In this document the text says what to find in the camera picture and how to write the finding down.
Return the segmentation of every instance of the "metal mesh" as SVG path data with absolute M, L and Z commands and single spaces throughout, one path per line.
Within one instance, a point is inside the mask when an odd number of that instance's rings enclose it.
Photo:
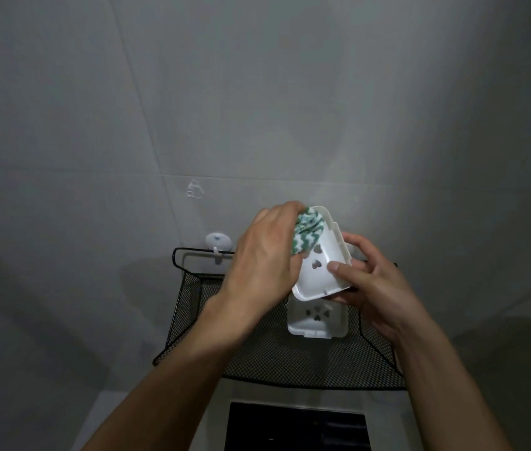
M 188 333 L 207 299 L 222 286 L 223 275 L 184 273 L 165 349 L 157 365 Z M 340 390 L 404 390 L 393 349 L 350 308 L 349 331 L 342 339 L 307 339 L 288 332 L 286 301 L 263 317 L 232 358 L 224 378 L 284 386 Z

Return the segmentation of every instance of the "person's left hand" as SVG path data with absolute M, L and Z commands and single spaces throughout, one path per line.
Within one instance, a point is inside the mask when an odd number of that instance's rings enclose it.
M 291 256 L 298 201 L 262 209 L 238 241 L 219 300 L 225 308 L 256 325 L 299 279 L 302 254 Z

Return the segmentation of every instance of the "chevron patterned cloth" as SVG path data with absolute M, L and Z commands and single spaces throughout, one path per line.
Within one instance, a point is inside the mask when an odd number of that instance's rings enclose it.
M 311 250 L 324 232 L 324 217 L 313 207 L 299 214 L 295 224 L 295 237 L 292 239 L 292 254 Z

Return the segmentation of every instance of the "white mark on wall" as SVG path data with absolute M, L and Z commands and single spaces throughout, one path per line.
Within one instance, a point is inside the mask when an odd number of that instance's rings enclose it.
M 205 192 L 201 188 L 201 185 L 199 185 L 199 182 L 194 179 L 191 180 L 186 189 L 186 196 L 189 198 L 201 199 L 204 194 Z

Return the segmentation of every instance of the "soap dish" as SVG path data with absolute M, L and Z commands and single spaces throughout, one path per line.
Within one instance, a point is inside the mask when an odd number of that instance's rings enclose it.
M 344 337 L 349 330 L 347 306 L 327 299 L 306 302 L 291 294 L 286 316 L 288 331 L 303 337 L 331 339 Z
M 313 301 L 351 286 L 329 273 L 326 268 L 330 261 L 351 264 L 351 254 L 345 245 L 339 226 L 332 221 L 330 212 L 325 207 L 316 205 L 314 209 L 324 217 L 324 230 L 317 245 L 303 260 L 299 280 L 292 287 L 292 293 L 299 301 Z

